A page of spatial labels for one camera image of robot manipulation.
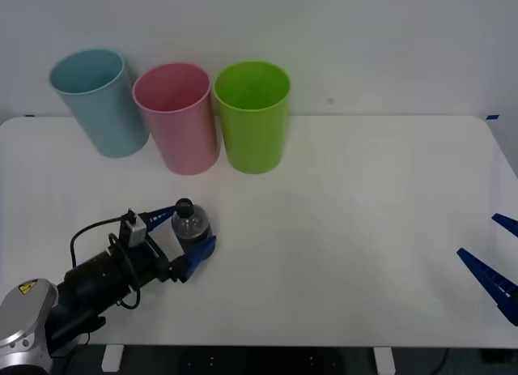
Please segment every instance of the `plastic cup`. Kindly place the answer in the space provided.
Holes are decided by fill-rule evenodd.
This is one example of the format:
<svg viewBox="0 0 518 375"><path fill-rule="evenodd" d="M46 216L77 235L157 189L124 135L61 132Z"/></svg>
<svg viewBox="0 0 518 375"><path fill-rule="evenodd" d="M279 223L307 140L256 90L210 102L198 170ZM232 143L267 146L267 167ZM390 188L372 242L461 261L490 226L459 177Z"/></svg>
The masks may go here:
<svg viewBox="0 0 518 375"><path fill-rule="evenodd" d="M243 173L265 173L281 161L290 79L268 62L241 62L214 84L223 141L231 165Z"/></svg>
<svg viewBox="0 0 518 375"><path fill-rule="evenodd" d="M74 53L51 70L49 80L102 155L128 156L146 144L149 131L118 53Z"/></svg>
<svg viewBox="0 0 518 375"><path fill-rule="evenodd" d="M219 156L210 79L188 63L158 66L133 87L165 165L174 173L206 171Z"/></svg>

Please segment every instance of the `plastic bottle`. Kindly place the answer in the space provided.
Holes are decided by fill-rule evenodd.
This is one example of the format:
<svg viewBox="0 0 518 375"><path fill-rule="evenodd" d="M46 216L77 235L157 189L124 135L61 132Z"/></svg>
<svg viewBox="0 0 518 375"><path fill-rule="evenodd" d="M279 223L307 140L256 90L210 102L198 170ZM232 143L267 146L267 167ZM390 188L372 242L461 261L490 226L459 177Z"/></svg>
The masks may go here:
<svg viewBox="0 0 518 375"><path fill-rule="evenodd" d="M176 202L175 208L171 218L172 231L184 252L212 237L209 217L202 207L194 205L188 198L182 198Z"/></svg>

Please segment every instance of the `bottle cap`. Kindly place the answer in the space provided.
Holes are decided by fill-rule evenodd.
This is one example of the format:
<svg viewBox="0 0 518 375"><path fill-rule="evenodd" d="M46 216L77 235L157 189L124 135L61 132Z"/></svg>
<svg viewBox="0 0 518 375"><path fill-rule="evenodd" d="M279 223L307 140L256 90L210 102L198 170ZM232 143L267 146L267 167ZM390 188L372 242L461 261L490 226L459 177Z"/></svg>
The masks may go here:
<svg viewBox="0 0 518 375"><path fill-rule="evenodd" d="M175 205L176 213L182 219L188 219L194 214L193 202L188 198L179 199Z"/></svg>

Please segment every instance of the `yellow warning sticker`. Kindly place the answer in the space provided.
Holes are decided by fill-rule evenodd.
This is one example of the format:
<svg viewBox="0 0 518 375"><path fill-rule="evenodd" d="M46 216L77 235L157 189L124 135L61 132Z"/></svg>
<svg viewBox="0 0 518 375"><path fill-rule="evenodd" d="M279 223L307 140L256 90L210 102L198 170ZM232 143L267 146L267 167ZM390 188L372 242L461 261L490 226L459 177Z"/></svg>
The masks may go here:
<svg viewBox="0 0 518 375"><path fill-rule="evenodd" d="M31 291L32 286L36 284L37 280L32 280L31 282L25 282L24 284L20 284L18 289L22 292L22 294L27 294Z"/></svg>

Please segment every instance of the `table surface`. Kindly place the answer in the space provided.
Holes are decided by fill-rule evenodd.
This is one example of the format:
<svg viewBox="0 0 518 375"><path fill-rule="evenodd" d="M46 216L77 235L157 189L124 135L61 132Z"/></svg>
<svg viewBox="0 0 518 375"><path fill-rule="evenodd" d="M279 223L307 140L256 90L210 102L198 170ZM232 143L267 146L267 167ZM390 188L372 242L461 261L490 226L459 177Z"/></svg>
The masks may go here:
<svg viewBox="0 0 518 375"><path fill-rule="evenodd" d="M185 284L153 282L113 307L93 343L518 347L518 331L456 256L470 250L518 281L518 180L475 117L292 116L272 172L216 165L170 173L150 139L100 156L74 119L0 127L0 295L62 281L80 228L189 197L219 242ZM83 261L117 226L78 239ZM168 225L155 239L180 247Z"/></svg>

